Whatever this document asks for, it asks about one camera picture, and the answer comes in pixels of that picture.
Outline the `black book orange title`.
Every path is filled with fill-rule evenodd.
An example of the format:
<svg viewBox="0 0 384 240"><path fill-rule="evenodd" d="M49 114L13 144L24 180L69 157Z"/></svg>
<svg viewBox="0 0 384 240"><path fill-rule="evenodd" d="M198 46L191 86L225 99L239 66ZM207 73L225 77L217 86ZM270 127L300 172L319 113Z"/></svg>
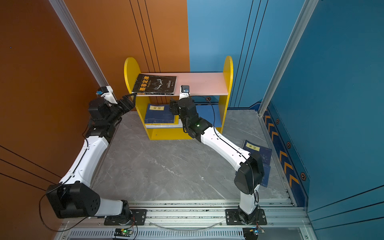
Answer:
<svg viewBox="0 0 384 240"><path fill-rule="evenodd" d="M132 93L137 95L173 95L177 76L139 74Z"/></svg>

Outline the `white La Dame book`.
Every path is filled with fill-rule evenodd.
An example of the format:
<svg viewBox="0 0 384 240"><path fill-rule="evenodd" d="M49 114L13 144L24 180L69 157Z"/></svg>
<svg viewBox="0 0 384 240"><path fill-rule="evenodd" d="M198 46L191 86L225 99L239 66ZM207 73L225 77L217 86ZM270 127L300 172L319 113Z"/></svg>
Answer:
<svg viewBox="0 0 384 240"><path fill-rule="evenodd" d="M169 128L182 128L182 122L178 122L177 124L145 124L147 129L169 129Z"/></svg>

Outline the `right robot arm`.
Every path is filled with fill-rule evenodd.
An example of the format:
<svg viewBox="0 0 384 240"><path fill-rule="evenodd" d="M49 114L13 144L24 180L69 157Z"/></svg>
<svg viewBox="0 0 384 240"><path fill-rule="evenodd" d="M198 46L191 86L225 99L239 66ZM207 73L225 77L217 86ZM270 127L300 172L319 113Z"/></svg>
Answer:
<svg viewBox="0 0 384 240"><path fill-rule="evenodd" d="M261 155L241 149L220 134L213 124L199 116L191 98L172 99L170 112L181 119L185 133L215 150L234 168L234 183L241 192L239 218L245 225L256 223L261 213L258 205L259 188L265 176Z"/></svg>

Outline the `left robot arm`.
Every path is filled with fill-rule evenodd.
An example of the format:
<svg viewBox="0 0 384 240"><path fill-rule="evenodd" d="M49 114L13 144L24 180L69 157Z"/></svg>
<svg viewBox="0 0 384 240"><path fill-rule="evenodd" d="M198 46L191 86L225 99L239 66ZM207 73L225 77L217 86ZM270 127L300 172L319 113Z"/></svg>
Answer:
<svg viewBox="0 0 384 240"><path fill-rule="evenodd" d="M99 97L89 103L90 120L84 144L66 175L50 185L46 197L59 219L107 217L130 221L127 201L103 199L91 189L96 168L110 145L124 114L136 106L136 94L108 101Z"/></svg>

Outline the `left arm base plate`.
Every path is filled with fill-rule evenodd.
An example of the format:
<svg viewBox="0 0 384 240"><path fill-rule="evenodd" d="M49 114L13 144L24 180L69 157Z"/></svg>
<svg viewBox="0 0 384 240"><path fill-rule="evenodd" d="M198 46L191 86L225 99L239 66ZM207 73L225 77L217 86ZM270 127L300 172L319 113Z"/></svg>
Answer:
<svg viewBox="0 0 384 240"><path fill-rule="evenodd" d="M143 226L147 218L147 209L129 210L126 215L107 216L105 226Z"/></svg>

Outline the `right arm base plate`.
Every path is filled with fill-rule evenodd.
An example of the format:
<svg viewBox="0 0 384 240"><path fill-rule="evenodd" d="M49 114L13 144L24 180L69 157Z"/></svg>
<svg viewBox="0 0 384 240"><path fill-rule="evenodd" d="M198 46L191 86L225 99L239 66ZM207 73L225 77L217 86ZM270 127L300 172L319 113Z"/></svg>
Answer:
<svg viewBox="0 0 384 240"><path fill-rule="evenodd" d="M247 215L241 209L226 209L226 223L229 226L235 225L259 225L266 226L268 224L265 211L263 209L255 209L250 215Z"/></svg>

